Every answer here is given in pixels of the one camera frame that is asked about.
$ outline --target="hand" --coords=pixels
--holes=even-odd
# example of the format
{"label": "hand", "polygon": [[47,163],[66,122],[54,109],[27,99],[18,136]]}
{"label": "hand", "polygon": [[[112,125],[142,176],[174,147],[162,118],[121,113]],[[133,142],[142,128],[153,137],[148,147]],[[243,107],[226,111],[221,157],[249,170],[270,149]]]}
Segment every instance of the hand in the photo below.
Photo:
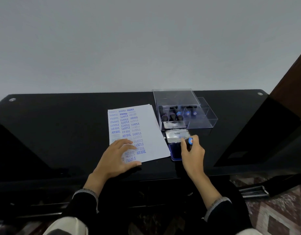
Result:
{"label": "hand", "polygon": [[83,188],[93,190],[99,196],[106,181],[111,177],[116,177],[127,170],[140,166],[142,163],[133,161],[125,164],[121,156],[129,149],[136,149],[128,139],[114,141],[102,155],[97,167],[91,173]]}
{"label": "hand", "polygon": [[184,169],[192,181],[204,175],[203,161],[205,150],[200,146],[198,136],[193,135],[193,145],[189,152],[184,138],[181,138],[181,156]]}

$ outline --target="gray wall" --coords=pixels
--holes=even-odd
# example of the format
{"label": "gray wall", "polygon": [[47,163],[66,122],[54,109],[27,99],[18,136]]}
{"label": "gray wall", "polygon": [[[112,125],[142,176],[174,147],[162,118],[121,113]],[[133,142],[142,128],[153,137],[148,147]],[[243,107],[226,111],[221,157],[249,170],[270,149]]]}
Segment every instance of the gray wall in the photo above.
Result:
{"label": "gray wall", "polygon": [[0,0],[12,93],[263,89],[301,53],[301,0]]}

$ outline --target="white paper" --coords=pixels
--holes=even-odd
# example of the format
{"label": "white paper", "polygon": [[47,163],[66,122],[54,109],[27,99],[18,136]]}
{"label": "white paper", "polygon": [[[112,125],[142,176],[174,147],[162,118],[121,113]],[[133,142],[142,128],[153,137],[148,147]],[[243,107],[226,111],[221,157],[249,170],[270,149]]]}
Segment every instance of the white paper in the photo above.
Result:
{"label": "white paper", "polygon": [[109,144],[127,138],[137,147],[122,155],[125,163],[146,162],[170,156],[151,105],[108,110],[108,125]]}

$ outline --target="glossy black tabletop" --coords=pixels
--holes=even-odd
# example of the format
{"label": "glossy black tabletop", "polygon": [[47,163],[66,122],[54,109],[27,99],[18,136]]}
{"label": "glossy black tabletop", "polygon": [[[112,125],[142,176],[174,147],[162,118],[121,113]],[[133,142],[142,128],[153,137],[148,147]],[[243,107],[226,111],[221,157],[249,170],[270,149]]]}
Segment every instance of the glossy black tabletop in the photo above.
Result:
{"label": "glossy black tabletop", "polygon": [[[218,117],[211,130],[190,130],[206,150],[208,175],[301,172],[301,121],[264,91],[195,94],[204,97]],[[109,145],[107,110],[145,104],[155,109],[152,92],[8,95],[0,102],[0,132],[6,129],[31,154],[2,150],[12,147],[5,144],[10,137],[5,135],[0,141],[0,183],[87,177]],[[161,158],[144,162],[120,180],[177,178],[181,167],[170,157]]]}

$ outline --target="clear acrylic box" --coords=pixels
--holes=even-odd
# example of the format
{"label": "clear acrylic box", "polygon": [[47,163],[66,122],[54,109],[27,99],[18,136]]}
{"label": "clear acrylic box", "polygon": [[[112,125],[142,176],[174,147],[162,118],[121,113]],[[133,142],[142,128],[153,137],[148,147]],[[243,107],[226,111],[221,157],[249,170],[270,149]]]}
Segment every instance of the clear acrylic box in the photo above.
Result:
{"label": "clear acrylic box", "polygon": [[192,89],[154,89],[153,94],[161,130],[213,128],[218,120]]}

